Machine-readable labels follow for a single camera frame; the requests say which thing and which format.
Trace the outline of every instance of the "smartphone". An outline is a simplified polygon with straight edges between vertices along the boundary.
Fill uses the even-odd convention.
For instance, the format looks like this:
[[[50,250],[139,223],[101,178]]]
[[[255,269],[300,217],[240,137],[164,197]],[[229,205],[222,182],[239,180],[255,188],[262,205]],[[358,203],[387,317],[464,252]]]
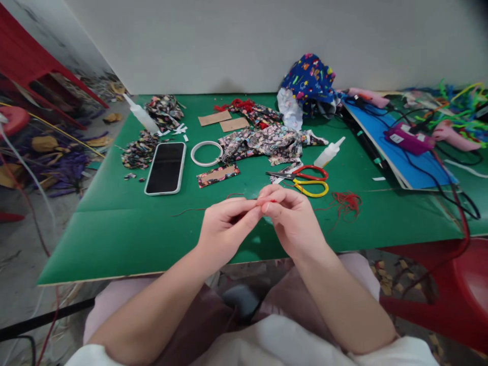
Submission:
[[[166,142],[156,146],[145,194],[157,196],[179,192],[186,151],[187,146],[183,142]]]

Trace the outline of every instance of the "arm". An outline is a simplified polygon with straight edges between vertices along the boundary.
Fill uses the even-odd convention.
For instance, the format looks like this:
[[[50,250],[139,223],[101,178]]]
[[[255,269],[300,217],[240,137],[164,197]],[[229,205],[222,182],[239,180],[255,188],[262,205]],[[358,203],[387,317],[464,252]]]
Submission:
[[[270,185],[261,191],[258,205],[271,217],[283,248],[341,347],[366,354],[393,342],[396,331],[388,314],[327,245],[308,198]]]
[[[117,310],[88,343],[104,346],[110,358],[125,365],[155,361],[205,279],[235,255],[261,217],[256,201],[245,198],[208,208],[197,246]]]

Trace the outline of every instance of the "white sleeve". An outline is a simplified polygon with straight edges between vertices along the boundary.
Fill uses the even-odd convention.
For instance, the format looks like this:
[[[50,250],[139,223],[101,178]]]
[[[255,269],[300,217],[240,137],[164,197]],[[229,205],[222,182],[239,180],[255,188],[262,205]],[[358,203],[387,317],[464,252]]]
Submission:
[[[100,345],[86,345],[81,347],[68,360],[65,366],[124,366],[112,360],[105,353],[105,347]]]
[[[438,366],[427,343],[419,338],[403,337],[392,344],[366,355],[349,354],[359,366]]]

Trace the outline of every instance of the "blue patterned fabric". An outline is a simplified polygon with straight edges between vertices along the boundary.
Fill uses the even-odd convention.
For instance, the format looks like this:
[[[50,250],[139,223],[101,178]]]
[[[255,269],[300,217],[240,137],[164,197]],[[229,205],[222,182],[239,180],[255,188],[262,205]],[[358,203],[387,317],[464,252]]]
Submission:
[[[283,80],[281,87],[290,89],[293,97],[303,109],[305,117],[320,113],[317,103],[334,103],[334,97],[341,97],[332,88],[336,73],[313,53],[306,53],[295,62]]]

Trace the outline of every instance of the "left hand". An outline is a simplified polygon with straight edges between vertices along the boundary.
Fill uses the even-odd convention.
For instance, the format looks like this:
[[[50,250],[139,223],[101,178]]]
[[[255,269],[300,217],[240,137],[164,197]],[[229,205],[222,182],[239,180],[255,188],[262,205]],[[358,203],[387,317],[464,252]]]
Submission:
[[[230,198],[205,210],[195,251],[204,259],[208,275],[226,265],[262,217],[256,200]]]

